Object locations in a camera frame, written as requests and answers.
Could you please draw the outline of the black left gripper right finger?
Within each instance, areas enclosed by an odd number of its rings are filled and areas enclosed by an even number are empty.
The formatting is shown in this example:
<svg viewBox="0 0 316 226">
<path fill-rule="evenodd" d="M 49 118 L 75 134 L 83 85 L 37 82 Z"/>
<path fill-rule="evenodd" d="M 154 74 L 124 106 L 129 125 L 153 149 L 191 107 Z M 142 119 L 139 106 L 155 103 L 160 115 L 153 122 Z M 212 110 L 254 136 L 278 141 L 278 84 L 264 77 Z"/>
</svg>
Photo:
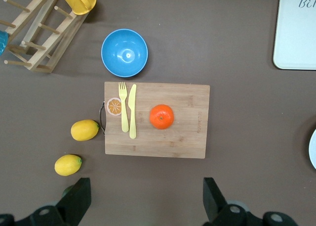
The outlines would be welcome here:
<svg viewBox="0 0 316 226">
<path fill-rule="evenodd" d="M 205 226 L 295 226 L 296 222 L 281 212 L 254 216 L 242 206 L 228 203 L 214 178 L 203 179 L 203 205 L 208 217 Z"/>
</svg>

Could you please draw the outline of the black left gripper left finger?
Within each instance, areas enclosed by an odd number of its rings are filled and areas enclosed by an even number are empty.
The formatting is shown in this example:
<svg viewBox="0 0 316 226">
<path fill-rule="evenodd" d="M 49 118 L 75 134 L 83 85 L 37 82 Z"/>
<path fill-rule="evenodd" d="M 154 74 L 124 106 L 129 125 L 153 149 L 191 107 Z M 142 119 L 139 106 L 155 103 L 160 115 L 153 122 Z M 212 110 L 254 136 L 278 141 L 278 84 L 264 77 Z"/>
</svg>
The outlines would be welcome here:
<svg viewBox="0 0 316 226">
<path fill-rule="evenodd" d="M 56 205 L 44 206 L 16 221 L 12 214 L 1 214 L 2 226 L 77 226 L 91 205 L 90 178 L 81 178 Z"/>
</svg>

